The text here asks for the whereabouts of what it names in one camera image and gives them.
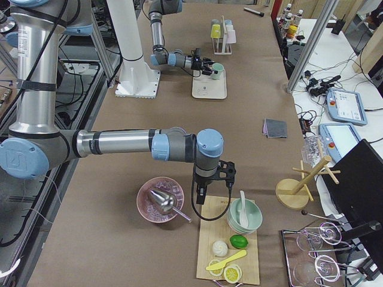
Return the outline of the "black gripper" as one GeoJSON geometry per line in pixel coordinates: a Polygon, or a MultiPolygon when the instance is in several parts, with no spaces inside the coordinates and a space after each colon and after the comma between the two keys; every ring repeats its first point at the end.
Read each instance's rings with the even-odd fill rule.
{"type": "Polygon", "coordinates": [[[202,49],[195,48],[191,51],[191,70],[193,71],[202,71],[202,75],[215,75],[218,72],[211,68],[204,68],[204,66],[211,66],[214,64],[214,61],[204,57],[201,58],[202,49]]]}
{"type": "Polygon", "coordinates": [[[225,181],[227,188],[233,188],[235,175],[235,164],[232,161],[219,160],[217,167],[212,170],[203,170],[195,164],[193,176],[195,183],[197,183],[196,203],[199,205],[205,203],[206,188],[213,181],[225,181]]]}

